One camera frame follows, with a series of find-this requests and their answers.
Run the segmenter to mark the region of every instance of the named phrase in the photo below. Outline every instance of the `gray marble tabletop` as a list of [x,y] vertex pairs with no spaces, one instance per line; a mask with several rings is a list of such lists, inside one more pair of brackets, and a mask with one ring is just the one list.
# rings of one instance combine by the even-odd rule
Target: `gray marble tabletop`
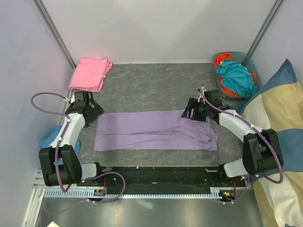
[[[197,89],[217,88],[212,64],[113,65],[94,99],[106,113],[182,110]],[[223,99],[223,104],[236,101]],[[241,141],[228,129],[211,121],[218,135],[218,150],[111,150],[94,151],[97,121],[82,130],[79,159],[102,166],[217,166],[241,158]]]

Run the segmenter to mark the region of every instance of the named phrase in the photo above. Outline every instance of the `metal pole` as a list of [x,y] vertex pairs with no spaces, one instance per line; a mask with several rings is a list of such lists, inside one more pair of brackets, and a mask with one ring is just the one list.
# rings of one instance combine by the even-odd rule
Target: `metal pole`
[[39,10],[41,16],[43,17],[44,21],[46,22],[49,30],[51,31],[53,37],[55,38],[57,44],[59,45],[60,49],[62,50],[66,60],[68,61],[69,65],[73,70],[76,68],[76,64],[73,61],[71,54],[69,53],[63,39],[61,38],[56,26],[54,25],[49,13],[47,12],[45,5],[43,4],[42,0],[33,0],[34,4],[36,5],[37,9]]
[[259,45],[261,39],[263,38],[265,32],[267,31],[270,23],[272,22],[274,16],[276,15],[278,10],[280,9],[283,2],[284,2],[284,0],[276,0],[274,5],[270,9],[269,14],[267,15],[267,17],[266,17],[265,21],[263,22],[262,27],[260,28],[254,42],[252,43],[250,49],[247,52],[247,55],[249,57],[251,57],[253,55],[253,53],[255,52],[257,46]]

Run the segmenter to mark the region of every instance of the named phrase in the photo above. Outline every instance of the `white wall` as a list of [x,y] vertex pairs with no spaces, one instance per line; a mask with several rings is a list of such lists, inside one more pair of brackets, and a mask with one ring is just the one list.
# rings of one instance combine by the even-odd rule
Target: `white wall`
[[265,84],[288,58],[303,87],[303,1],[286,0],[252,56]]
[[[21,226],[38,168],[40,140],[58,122],[30,98],[66,95],[72,70],[31,0],[0,0],[0,226]],[[61,111],[58,98],[37,99]]]
[[76,63],[211,62],[247,52],[274,0],[43,0]]

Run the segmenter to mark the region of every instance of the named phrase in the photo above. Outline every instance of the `laundry basket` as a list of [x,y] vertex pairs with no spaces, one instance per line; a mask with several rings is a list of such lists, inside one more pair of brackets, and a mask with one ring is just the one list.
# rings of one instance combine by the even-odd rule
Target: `laundry basket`
[[223,53],[229,53],[231,55],[231,58],[233,58],[233,60],[237,63],[240,63],[242,66],[246,67],[247,68],[247,71],[249,73],[255,73],[256,74],[256,83],[255,83],[255,86],[258,88],[258,90],[262,87],[261,85],[261,81],[259,79],[259,76],[258,76],[258,73],[257,73],[257,70],[254,66],[254,63],[252,62],[252,59],[245,53],[242,53],[242,52],[220,52],[220,53],[216,53],[214,56],[213,56],[213,66],[214,66],[214,71],[215,71],[215,74],[216,74],[216,81],[217,81],[217,84],[218,84],[218,87],[219,87],[219,90],[220,90],[220,94],[223,98],[226,98],[226,99],[249,99],[252,97],[252,95],[248,95],[248,96],[232,96],[232,95],[229,95],[227,93],[225,93],[222,88],[221,88],[221,84],[219,83],[219,79],[218,79],[218,75],[217,75],[217,72],[216,72],[216,67],[215,67],[215,64],[214,64],[214,60],[221,54]]

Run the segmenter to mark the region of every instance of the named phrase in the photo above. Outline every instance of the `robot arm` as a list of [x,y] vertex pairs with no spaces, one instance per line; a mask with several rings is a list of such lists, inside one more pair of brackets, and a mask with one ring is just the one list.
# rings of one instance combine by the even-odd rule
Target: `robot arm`
[[[63,165],[59,165],[59,172],[63,184],[80,183],[81,179],[97,175],[97,164],[80,164],[74,152],[74,147],[80,131],[87,128],[103,112],[101,106],[94,101],[91,92],[75,92],[71,105],[65,112],[69,119],[65,118],[58,136],[50,147],[42,148],[39,152],[43,178],[47,186],[59,185],[54,164],[55,149],[59,140],[61,140],[61,143],[58,158],[63,161]],[[61,138],[66,124],[69,124],[68,128],[64,137]]]
[[[248,174],[257,176],[266,171],[277,169],[274,156],[261,137],[252,129],[251,126],[253,125],[248,125],[248,121],[245,123],[238,117],[235,117],[238,114],[229,105],[222,105],[218,90],[205,91],[204,96],[211,105],[225,111],[225,113],[214,109],[201,98],[191,98],[181,117],[196,121],[206,121],[206,118],[209,117],[229,129],[243,142],[242,158],[223,165],[226,176],[235,177]],[[260,132],[273,147],[281,166],[283,166],[281,148],[276,132],[272,129],[264,130],[257,126],[253,127]]]

